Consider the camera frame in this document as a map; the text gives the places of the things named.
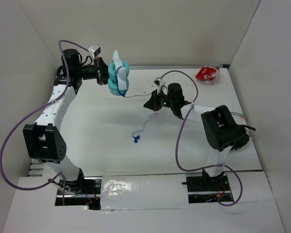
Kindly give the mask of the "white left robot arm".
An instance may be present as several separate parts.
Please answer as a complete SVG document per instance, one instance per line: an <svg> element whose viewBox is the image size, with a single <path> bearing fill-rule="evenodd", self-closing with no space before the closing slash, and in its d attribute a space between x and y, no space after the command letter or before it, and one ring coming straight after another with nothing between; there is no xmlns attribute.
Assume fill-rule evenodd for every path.
<svg viewBox="0 0 291 233"><path fill-rule="evenodd" d="M108 66L104 63L97 45L89 49L86 64L76 49L65 49L61 57L62 66L56 73L50 105L45 107L33 124L26 124L23 135L29 157L43 163L56 173L62 173L65 185L74 193L86 188L83 171L67 156L67 145L60 128L67 109L76 97L82 82L96 79L99 85L107 84Z"/></svg>

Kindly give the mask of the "teal cat-ear headphones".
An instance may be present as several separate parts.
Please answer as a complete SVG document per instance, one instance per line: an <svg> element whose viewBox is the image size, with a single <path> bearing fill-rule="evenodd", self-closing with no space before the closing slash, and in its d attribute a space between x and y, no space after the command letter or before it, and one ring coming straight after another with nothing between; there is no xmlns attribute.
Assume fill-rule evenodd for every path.
<svg viewBox="0 0 291 233"><path fill-rule="evenodd" d="M115 50L112 61L108 65L108 88L111 94L125 97L129 89L129 64L119 57L118 50Z"/></svg>

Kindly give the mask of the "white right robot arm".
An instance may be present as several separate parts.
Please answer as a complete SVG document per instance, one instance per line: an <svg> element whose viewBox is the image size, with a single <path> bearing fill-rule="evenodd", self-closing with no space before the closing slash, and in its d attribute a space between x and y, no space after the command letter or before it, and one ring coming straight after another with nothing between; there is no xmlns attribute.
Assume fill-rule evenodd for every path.
<svg viewBox="0 0 291 233"><path fill-rule="evenodd" d="M198 168L185 169L180 165L178 148L184 125L188 119L203 125L207 142L211 148L208 161L200 170L207 175L202 178L202 185L206 190L213 190L219 184L219 177L224 173L225 163L229 153L237 150L249 141L247 129L256 129L247 125L237 124L225 105L218 107L205 107L185 100L181 85L172 83L167 87L167 93L163 92L164 84L154 82L157 89L152 91L150 99L144 107L154 112L161 108L170 108L173 115L182 120L176 140L175 160L178 168L185 172L199 171Z"/></svg>

